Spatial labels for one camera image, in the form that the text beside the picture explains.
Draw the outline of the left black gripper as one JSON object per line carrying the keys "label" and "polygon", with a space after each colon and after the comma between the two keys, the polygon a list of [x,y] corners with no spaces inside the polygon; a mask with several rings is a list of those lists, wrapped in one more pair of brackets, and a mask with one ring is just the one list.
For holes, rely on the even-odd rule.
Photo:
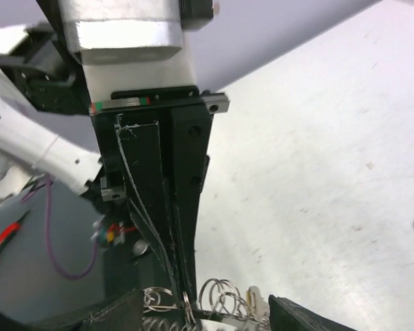
{"label": "left black gripper", "polygon": [[85,114],[112,93],[193,86],[187,39],[217,15],[216,1],[38,1],[61,61],[48,74],[53,112]]}

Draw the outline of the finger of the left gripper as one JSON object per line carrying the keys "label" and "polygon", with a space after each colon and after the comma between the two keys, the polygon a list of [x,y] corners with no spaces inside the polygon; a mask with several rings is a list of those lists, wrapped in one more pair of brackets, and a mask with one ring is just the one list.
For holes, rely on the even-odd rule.
{"label": "finger of the left gripper", "polygon": [[155,119],[117,115],[115,134],[129,211],[137,229],[157,255],[169,289],[176,298],[175,253],[161,162],[159,123]]}
{"label": "finger of the left gripper", "polygon": [[177,298],[197,300],[195,233],[199,199],[209,158],[208,142],[213,118],[204,107],[178,107],[171,115],[170,255]]}

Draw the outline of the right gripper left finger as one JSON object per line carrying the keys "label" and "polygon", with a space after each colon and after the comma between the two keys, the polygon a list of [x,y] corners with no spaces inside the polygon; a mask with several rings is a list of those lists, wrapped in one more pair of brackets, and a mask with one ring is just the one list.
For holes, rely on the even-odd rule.
{"label": "right gripper left finger", "polygon": [[76,310],[33,323],[31,330],[140,330],[144,292],[134,289],[104,300],[88,309]]}

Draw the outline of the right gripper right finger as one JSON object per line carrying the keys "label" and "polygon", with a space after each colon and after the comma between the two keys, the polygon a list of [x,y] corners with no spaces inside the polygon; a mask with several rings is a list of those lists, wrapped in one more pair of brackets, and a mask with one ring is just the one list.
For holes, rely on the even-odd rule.
{"label": "right gripper right finger", "polygon": [[355,331],[287,298],[270,295],[268,304],[270,328],[273,331]]}

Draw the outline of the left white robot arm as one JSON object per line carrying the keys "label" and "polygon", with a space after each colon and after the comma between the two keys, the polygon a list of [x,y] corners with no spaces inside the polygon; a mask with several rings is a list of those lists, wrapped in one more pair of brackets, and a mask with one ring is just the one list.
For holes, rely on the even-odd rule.
{"label": "left white robot arm", "polygon": [[197,298],[194,241],[213,117],[186,33],[212,1],[40,1],[0,30],[0,151],[73,192],[125,201],[176,300]]}

